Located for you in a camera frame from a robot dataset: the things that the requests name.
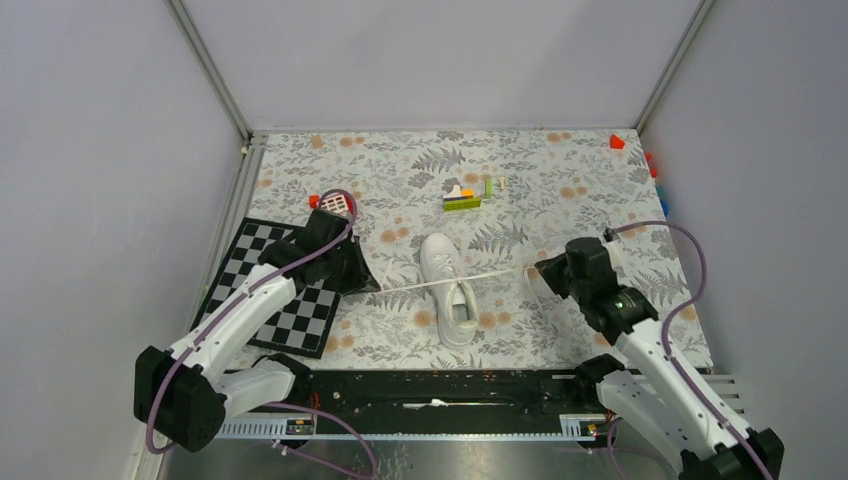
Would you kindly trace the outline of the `white sneaker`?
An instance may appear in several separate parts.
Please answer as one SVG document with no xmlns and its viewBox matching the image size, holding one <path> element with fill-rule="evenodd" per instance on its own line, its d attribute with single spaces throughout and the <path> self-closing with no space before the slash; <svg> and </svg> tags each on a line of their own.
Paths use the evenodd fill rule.
<svg viewBox="0 0 848 480">
<path fill-rule="evenodd" d="M 371 248 L 380 290 L 356 309 L 360 339 L 396 357 L 520 356 L 549 325 L 523 245 L 434 233 Z"/>
</svg>

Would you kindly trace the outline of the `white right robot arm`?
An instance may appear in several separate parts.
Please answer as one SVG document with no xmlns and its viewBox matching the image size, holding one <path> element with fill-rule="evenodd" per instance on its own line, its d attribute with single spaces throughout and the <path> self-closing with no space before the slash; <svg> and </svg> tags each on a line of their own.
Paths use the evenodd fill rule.
<svg viewBox="0 0 848 480">
<path fill-rule="evenodd" d="M 755 430 L 687 361 L 647 297 L 619 282 L 622 263 L 621 243 L 608 235 L 571 240 L 534 266 L 644 378 L 609 354 L 587 360 L 573 386 L 577 405 L 616 413 L 680 479 L 778 478 L 783 442 L 771 429 Z"/>
</svg>

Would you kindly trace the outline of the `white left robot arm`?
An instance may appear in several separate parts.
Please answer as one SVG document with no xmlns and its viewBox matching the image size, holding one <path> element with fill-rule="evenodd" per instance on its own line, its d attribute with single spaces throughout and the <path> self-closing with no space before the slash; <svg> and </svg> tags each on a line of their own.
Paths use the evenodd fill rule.
<svg viewBox="0 0 848 480">
<path fill-rule="evenodd" d="M 133 414 L 145 426 L 147 449 L 178 445 L 197 452 L 223 423 L 277 402 L 296 411 L 310 385 L 278 360 L 236 373 L 226 368 L 272 316 L 308 286 L 327 280 L 340 294 L 377 288 L 353 233 L 354 213 L 314 210 L 304 227 L 269 245 L 246 279 L 194 330 L 136 359 Z"/>
</svg>

